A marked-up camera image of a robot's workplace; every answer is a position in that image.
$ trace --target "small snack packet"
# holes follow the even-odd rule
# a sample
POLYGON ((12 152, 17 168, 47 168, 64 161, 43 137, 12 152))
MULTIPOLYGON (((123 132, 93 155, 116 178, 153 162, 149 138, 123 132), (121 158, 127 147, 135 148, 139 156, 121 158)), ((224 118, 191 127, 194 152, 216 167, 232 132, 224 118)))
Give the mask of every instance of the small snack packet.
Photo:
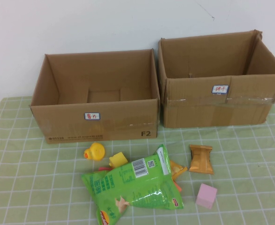
POLYGON ((170 160, 170 163, 171 163, 171 177, 173 180, 176 180, 179 175, 187 171, 186 166, 183 167, 171 160, 170 160))
POLYGON ((192 162, 189 171, 197 173, 214 174, 209 156, 212 147, 193 144, 189 145, 189 147, 192 151, 192 162))
POLYGON ((114 225, 132 206, 168 210, 183 208, 180 192, 171 178, 169 155, 163 144, 152 156, 111 171, 84 174, 82 180, 97 205, 99 225, 114 225))

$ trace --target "qr code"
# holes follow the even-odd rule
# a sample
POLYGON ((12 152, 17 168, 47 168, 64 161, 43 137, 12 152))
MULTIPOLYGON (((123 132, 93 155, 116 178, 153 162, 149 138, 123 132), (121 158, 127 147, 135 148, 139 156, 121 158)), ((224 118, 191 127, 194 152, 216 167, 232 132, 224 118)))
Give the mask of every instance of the qr code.
POLYGON ((155 167, 154 160, 148 161, 148 167, 149 168, 155 167))

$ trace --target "white wall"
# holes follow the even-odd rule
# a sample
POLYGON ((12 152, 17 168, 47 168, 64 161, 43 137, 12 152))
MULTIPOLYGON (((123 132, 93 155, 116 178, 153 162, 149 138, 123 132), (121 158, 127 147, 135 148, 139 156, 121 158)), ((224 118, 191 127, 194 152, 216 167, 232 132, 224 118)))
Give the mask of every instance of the white wall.
POLYGON ((0 100, 32 95, 45 53, 253 29, 275 55, 275 0, 0 0, 0 100))

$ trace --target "label with chinese text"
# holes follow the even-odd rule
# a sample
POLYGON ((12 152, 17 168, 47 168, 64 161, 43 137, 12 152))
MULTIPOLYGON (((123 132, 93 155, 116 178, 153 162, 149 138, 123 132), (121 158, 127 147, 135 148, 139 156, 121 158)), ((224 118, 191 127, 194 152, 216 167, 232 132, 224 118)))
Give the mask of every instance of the label with chinese text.
POLYGON ((212 88, 213 94, 227 94, 229 90, 228 85, 214 85, 212 88))
POLYGON ((160 163, 161 163, 161 167, 162 167, 162 171, 163 171, 164 175, 169 174, 169 171, 168 171, 167 165, 166 165, 166 161, 165 161, 165 158, 164 158, 164 150, 163 150, 163 148, 160 147, 156 152, 158 153, 158 156, 159 156, 159 159, 160 159, 160 163))
POLYGON ((99 120, 100 119, 100 113, 98 112, 86 112, 84 114, 84 118, 86 120, 99 120))

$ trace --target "orange wrapper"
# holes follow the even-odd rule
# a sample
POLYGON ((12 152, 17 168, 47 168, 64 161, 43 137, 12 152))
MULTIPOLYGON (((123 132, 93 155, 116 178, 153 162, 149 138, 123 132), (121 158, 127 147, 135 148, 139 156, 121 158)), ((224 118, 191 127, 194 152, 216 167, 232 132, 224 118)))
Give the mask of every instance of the orange wrapper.
POLYGON ((173 181, 173 182, 174 182, 174 184, 176 185, 178 191, 181 192, 181 191, 182 191, 182 188, 181 188, 175 181, 173 181))
POLYGON ((179 175, 181 175, 182 173, 184 173, 185 171, 187 171, 187 167, 183 167, 177 163, 175 163, 174 161, 171 161, 170 160, 170 163, 171 163, 171 178, 173 180, 177 179, 177 177, 179 175))
POLYGON ((192 162, 189 171, 214 174, 209 156, 210 152, 212 151, 212 147, 193 144, 189 145, 189 147, 192 151, 192 162))

